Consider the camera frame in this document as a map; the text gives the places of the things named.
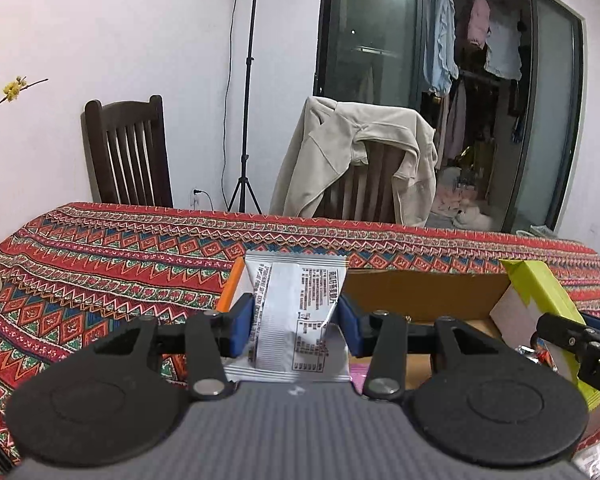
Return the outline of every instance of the metal screw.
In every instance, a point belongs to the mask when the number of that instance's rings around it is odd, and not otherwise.
[[[400,384],[388,377],[379,377],[369,383],[369,389],[375,394],[391,395],[400,389]]]
[[[224,383],[218,379],[200,379],[193,385],[193,390],[204,396],[216,396],[224,390]]]

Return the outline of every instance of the patterned tablecloth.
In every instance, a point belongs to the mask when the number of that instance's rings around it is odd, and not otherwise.
[[[0,446],[18,452],[4,406],[20,383],[151,314],[182,322],[213,308],[246,250],[346,254],[351,267],[504,272],[498,260],[545,261],[579,309],[600,316],[600,257],[576,242],[157,207],[71,203],[0,244]],[[182,380],[182,362],[163,374]]]

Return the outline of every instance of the dark wooden chair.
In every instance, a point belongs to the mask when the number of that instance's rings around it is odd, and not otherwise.
[[[162,98],[84,107],[100,199],[105,203],[173,207]]]

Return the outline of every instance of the black cable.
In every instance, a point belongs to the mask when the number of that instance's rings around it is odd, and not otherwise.
[[[222,120],[222,177],[220,178],[220,187],[222,188],[224,208],[227,210],[229,210],[229,203],[224,194],[224,171],[226,170],[226,102],[229,97],[229,85],[231,84],[231,62],[234,56],[234,19],[237,4],[238,0],[234,0],[234,10],[231,12],[231,28],[229,29],[229,77],[226,81],[226,92],[224,93],[224,119]]]
[[[214,203],[211,202],[211,197],[209,196],[209,193],[207,193],[206,191],[203,191],[202,193],[204,193],[206,195],[206,197],[209,199],[209,203],[211,204],[211,211],[215,211]]]
[[[215,209],[214,209],[214,203],[211,200],[211,197],[209,196],[209,193],[207,193],[206,191],[203,191],[201,189],[194,189],[193,190],[193,194],[194,195],[197,195],[198,193],[202,193],[202,194],[206,195],[206,197],[209,199],[209,203],[211,204],[211,211],[215,211]]]

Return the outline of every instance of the white wall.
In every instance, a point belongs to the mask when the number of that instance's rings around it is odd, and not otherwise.
[[[161,94],[174,205],[188,207],[197,187],[221,208],[233,2],[0,0],[0,96],[15,75],[50,79],[0,107],[0,240],[51,208],[91,199],[80,114],[93,98],[105,104]],[[320,0],[258,0],[249,169],[265,212],[302,103],[312,92],[319,6]],[[250,9],[251,0],[238,0],[229,194],[240,172]]]

